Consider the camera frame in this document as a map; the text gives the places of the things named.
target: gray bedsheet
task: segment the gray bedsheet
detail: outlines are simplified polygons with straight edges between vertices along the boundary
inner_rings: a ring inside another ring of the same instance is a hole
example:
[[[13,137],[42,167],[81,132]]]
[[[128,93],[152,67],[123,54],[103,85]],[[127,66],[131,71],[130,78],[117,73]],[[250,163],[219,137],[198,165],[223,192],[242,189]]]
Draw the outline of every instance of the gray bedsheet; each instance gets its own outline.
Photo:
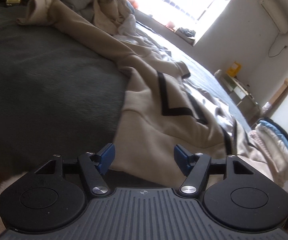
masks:
[[[112,142],[128,82],[115,64],[52,27],[18,26],[0,6],[0,172]]]

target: beige hoodie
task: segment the beige hoodie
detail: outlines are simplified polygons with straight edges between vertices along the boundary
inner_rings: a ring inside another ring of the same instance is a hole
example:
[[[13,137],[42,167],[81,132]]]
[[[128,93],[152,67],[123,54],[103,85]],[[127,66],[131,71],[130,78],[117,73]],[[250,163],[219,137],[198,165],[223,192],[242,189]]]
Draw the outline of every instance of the beige hoodie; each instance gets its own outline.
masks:
[[[189,71],[184,63],[163,61],[150,48],[116,40],[59,0],[30,0],[25,19],[17,22],[52,25],[131,74],[111,168],[179,187],[185,177],[174,161],[176,144],[213,158],[226,156],[221,127],[185,91],[182,77]]]

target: black stripe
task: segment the black stripe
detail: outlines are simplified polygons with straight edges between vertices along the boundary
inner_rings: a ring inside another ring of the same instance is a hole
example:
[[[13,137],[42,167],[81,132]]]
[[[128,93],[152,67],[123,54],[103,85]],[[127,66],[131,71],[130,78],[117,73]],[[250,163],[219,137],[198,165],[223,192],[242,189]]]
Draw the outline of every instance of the black stripe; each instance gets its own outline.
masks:
[[[190,93],[188,93],[188,92],[186,92],[186,93],[187,93],[189,101],[191,101],[191,104],[194,107],[194,110],[198,116],[197,122],[207,125],[208,121],[207,121],[202,109],[200,108],[199,104],[196,102],[196,99]]]
[[[247,132],[246,132],[245,129],[244,129],[244,132],[245,132],[245,137],[246,137],[247,144],[248,144],[249,146],[255,148],[257,151],[259,151],[259,149],[257,149],[257,147],[249,141],[248,134],[247,134]]]
[[[187,107],[177,107],[177,108],[168,107],[166,79],[164,77],[164,74],[159,71],[157,71],[157,75],[159,83],[160,101],[162,104],[162,115],[163,116],[190,115],[194,117],[192,110]]]
[[[224,142],[225,142],[225,150],[226,150],[226,154],[227,155],[231,155],[232,154],[232,149],[231,149],[231,137],[229,136],[229,134],[226,132],[226,130],[221,127],[223,130],[223,134],[224,134]]]
[[[182,79],[189,78],[190,76],[191,76],[191,73],[188,72],[188,73],[186,73],[185,75],[182,76]]]
[[[234,121],[234,148],[235,148],[235,153],[237,154],[237,121],[235,119]]]
[[[194,117],[192,110],[188,107],[177,107],[177,108],[169,108],[168,107],[168,96],[167,96],[167,87],[166,87],[166,79],[162,72],[157,71],[158,83],[159,83],[159,93],[160,93],[160,101],[162,105],[162,115],[163,116],[179,116],[179,115],[190,115]],[[196,114],[199,119],[196,119],[197,122],[207,125],[208,121],[196,102],[195,98],[187,93],[188,99],[194,107]]]

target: windowsill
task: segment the windowsill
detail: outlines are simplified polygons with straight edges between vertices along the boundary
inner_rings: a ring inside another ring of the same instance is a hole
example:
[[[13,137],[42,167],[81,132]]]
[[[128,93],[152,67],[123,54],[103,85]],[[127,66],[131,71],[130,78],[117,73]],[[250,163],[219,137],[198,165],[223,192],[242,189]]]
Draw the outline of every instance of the windowsill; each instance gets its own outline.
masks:
[[[179,49],[183,51],[187,52],[187,50],[191,50],[196,44],[196,41],[194,42],[194,44],[189,44],[182,37],[175,34],[173,30],[161,24],[160,22],[156,21],[154,18],[149,17],[147,14],[144,14],[140,10],[135,9],[135,18],[137,21],[151,28],[158,35],[162,36],[164,39],[173,43],[175,46],[177,46]]]
[[[161,29],[162,28],[162,33],[166,33],[166,35],[163,35],[160,33],[160,35],[162,35],[165,39],[167,39],[167,34],[170,35],[170,33],[174,33],[176,36],[180,37],[181,40],[185,41],[186,44],[194,47],[196,45],[196,43],[201,39],[201,37],[206,33],[206,31],[212,26],[212,24],[216,21],[216,19],[219,17],[219,15],[224,11],[224,9],[226,8],[226,6],[228,5],[228,3],[230,2],[230,0],[215,0],[212,5],[209,7],[209,9],[204,13],[204,15],[201,17],[201,19],[198,22],[198,25],[196,26],[196,28],[194,29],[196,31],[196,35],[195,35],[195,41],[193,44],[189,43],[188,41],[186,41],[183,37],[177,35],[174,31],[172,31],[171,29],[169,29],[168,27],[166,27],[165,25],[161,24],[160,22],[156,21],[154,18],[149,17],[147,14],[141,12],[140,10],[136,9],[136,11],[138,12],[137,14],[144,14],[146,17],[150,18],[151,21],[154,21],[152,23],[152,26],[148,26],[150,28],[152,28],[154,31],[158,32],[157,30],[154,29],[153,26],[156,26],[157,29]]]
[[[194,37],[194,39],[191,39],[190,41],[188,41],[187,39],[189,39],[188,37],[185,36],[185,34],[183,33],[178,33],[178,32],[174,32],[178,37],[182,38],[185,42],[187,42],[189,45],[191,45],[192,47],[194,47],[194,45],[196,44],[196,39]]]

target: bed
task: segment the bed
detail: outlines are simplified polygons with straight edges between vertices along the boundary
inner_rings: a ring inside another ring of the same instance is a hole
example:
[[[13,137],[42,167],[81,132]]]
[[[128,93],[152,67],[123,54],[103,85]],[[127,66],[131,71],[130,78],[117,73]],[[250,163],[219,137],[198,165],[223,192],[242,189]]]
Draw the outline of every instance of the bed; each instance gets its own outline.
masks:
[[[0,173],[5,177],[54,154],[75,158],[112,142],[128,82],[112,61],[55,28],[16,25],[24,14],[25,7],[0,5]],[[137,27],[186,63],[191,72],[187,86],[220,98],[250,131],[205,68],[161,36]]]

